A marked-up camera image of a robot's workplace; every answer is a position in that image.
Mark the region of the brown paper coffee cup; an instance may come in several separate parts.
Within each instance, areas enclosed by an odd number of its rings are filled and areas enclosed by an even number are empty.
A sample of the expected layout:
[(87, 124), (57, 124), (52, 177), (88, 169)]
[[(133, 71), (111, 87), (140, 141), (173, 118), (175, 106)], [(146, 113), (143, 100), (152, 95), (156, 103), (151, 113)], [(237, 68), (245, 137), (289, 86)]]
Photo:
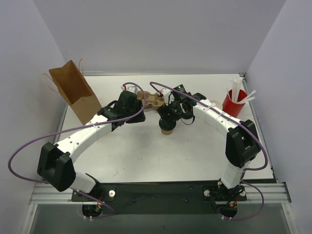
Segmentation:
[(164, 135), (166, 135), (166, 136), (172, 134), (173, 131), (174, 131), (174, 130), (164, 130), (164, 129), (161, 129), (161, 132), (162, 132)]

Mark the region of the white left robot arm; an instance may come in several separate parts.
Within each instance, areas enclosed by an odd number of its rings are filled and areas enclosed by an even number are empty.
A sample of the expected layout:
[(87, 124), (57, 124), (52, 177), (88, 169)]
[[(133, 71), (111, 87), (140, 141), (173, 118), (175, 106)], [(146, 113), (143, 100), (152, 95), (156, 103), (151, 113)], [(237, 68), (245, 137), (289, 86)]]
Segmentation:
[(80, 190), (88, 200), (96, 200), (100, 194), (98, 181), (76, 171), (74, 163), (85, 150), (116, 128), (125, 123), (145, 121), (144, 103), (137, 98), (141, 90), (134, 83), (124, 84), (118, 100), (101, 108), (82, 129), (55, 144), (44, 144), (39, 157), (38, 175), (59, 192)]

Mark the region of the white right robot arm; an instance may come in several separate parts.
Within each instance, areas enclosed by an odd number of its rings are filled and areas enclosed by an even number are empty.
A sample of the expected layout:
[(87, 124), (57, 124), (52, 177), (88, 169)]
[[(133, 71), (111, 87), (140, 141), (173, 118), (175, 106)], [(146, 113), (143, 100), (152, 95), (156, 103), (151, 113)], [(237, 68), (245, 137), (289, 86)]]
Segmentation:
[(199, 118), (214, 127), (226, 139), (227, 168), (219, 184), (233, 189), (241, 182), (245, 169), (260, 152), (255, 124), (241, 121), (215, 107), (200, 93), (187, 93), (183, 85), (174, 89), (164, 87), (158, 94), (165, 103), (158, 108), (159, 126), (164, 135), (170, 135), (179, 120)]

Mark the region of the black plastic cup lid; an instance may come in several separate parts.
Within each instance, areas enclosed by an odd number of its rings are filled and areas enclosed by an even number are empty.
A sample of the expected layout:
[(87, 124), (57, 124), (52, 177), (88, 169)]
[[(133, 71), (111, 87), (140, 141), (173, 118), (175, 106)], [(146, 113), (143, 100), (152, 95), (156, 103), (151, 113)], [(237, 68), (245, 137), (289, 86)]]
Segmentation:
[(159, 126), (164, 131), (171, 131), (176, 127), (176, 121), (175, 120), (164, 120), (160, 118), (159, 120)]

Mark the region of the brown pulp cup carrier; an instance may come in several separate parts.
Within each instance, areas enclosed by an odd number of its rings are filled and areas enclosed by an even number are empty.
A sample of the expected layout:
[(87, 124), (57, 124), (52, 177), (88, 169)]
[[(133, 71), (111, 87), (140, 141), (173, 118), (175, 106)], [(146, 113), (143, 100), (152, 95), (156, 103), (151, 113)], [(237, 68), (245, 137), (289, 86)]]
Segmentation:
[(164, 98), (160, 97), (157, 93), (151, 94), (150, 92), (145, 91), (144, 94), (145, 96), (141, 91), (137, 92), (137, 99), (141, 100), (142, 103), (144, 103), (146, 98), (144, 109), (153, 108), (154, 110), (157, 110), (165, 103)]

